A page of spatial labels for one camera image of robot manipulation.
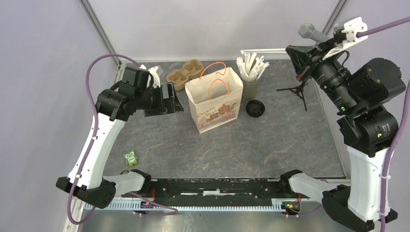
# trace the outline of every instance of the paper bag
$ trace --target paper bag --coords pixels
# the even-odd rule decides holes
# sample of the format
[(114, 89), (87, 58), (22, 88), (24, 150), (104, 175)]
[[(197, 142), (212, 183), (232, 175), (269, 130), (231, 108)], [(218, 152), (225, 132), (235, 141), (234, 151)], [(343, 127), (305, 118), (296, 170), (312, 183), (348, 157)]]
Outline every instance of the paper bag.
[[(225, 69), (202, 76), (211, 65), (223, 64)], [(243, 84), (232, 68), (223, 62), (210, 64), (198, 79), (185, 84), (192, 119), (199, 133), (238, 118)]]

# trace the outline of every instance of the orange handle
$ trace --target orange handle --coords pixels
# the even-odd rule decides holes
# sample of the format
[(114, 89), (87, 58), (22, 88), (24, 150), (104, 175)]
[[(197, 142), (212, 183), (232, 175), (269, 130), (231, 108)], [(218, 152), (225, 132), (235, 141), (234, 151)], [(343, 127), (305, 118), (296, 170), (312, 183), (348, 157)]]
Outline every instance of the orange handle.
[(217, 72), (217, 73), (221, 74), (222, 76), (225, 75), (225, 73), (226, 73), (226, 64), (225, 64), (224, 62), (220, 62), (220, 61), (219, 61), (219, 62), (215, 62), (215, 63), (212, 63), (212, 64), (208, 65), (208, 66), (202, 71), (201, 75), (199, 76), (199, 79), (201, 79), (202, 75), (205, 73), (205, 70), (207, 70), (210, 66), (212, 66), (212, 65), (214, 65), (214, 64), (223, 64), (223, 65), (225, 66), (225, 71), (223, 72), (223, 74), (221, 74), (220, 72)]
[(209, 89), (208, 89), (208, 98), (211, 100), (211, 87), (212, 87), (212, 85), (216, 82), (216, 81), (222, 81), (223, 82), (223, 84), (226, 86), (226, 89), (228, 90), (226, 93), (227, 94), (230, 94), (230, 92), (229, 92), (229, 87), (228, 87), (228, 85), (226, 84), (226, 82), (224, 82), (222, 79), (215, 79), (212, 83), (211, 83), (211, 85), (209, 86)]

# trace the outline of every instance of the microphone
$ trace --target microphone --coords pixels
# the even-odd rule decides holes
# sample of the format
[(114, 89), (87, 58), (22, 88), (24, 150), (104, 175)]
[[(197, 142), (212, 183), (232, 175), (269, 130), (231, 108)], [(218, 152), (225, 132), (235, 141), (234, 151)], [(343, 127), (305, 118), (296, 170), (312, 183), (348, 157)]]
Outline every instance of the microphone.
[(300, 25), (299, 30), (297, 32), (300, 36), (302, 36), (302, 38), (311, 39), (318, 43), (330, 40), (328, 36), (316, 30), (315, 27), (310, 23), (304, 23)]

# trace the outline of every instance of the red wire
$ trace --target red wire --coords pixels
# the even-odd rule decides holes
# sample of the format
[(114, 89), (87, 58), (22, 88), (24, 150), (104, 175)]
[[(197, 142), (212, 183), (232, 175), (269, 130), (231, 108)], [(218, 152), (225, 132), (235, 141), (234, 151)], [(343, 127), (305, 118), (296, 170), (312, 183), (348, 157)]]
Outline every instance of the red wire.
[(152, 201), (155, 201), (155, 188), (152, 188)]
[(300, 195), (300, 193), (297, 194), (297, 201), (296, 204), (299, 203), (302, 200), (302, 196)]

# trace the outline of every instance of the small tripod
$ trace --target small tripod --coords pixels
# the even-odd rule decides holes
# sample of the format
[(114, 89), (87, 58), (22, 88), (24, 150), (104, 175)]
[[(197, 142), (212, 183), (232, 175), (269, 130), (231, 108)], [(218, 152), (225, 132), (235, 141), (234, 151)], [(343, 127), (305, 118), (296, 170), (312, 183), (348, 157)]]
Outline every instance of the small tripod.
[(289, 90), (290, 92), (294, 93), (296, 96), (300, 97), (300, 99), (303, 100), (303, 105), (305, 105), (305, 110), (308, 111), (308, 108), (306, 107), (306, 102), (305, 102), (305, 96), (303, 96), (303, 87), (307, 85), (307, 80), (303, 81), (301, 85), (293, 87), (293, 88), (281, 88), (277, 89), (276, 91), (283, 91), (283, 90)]

